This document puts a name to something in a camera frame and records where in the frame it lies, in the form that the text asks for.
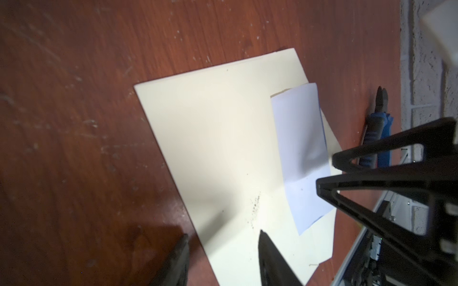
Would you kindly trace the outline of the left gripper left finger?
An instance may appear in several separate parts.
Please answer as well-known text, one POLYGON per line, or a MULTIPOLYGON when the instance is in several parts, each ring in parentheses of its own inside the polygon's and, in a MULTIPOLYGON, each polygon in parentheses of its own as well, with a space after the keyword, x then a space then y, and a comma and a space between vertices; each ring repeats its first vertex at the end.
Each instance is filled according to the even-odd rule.
POLYGON ((184 234, 150 281, 151 286, 186 286, 190 265, 189 236, 184 234))

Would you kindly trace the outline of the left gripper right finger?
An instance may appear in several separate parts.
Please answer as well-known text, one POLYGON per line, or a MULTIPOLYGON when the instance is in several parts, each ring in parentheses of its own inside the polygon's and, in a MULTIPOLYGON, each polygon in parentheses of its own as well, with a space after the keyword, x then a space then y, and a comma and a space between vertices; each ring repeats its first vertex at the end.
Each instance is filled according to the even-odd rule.
POLYGON ((258 241, 258 258, 262 286, 302 285, 268 234, 263 230, 260 231, 258 241))

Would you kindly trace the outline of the white letter with blue border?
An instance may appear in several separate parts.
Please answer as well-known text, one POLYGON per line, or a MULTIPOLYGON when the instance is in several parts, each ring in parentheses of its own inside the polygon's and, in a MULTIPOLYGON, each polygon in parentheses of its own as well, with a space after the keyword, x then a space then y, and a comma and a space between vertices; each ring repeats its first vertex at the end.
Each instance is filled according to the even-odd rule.
POLYGON ((289 208, 299 235, 332 207, 317 195, 316 181, 330 176, 329 155, 315 83, 271 98, 289 208))

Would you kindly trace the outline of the cream yellow envelope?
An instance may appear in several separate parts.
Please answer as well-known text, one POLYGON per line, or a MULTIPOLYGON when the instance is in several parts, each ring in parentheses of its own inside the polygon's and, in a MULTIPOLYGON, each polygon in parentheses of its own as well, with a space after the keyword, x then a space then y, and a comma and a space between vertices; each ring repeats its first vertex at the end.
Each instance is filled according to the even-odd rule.
MULTIPOLYGON (((298 234, 271 98, 310 83, 293 49, 139 83, 135 91, 222 286, 261 283, 263 230, 302 284, 333 255, 336 209, 298 234)), ((341 150, 321 111, 331 165, 341 150)))

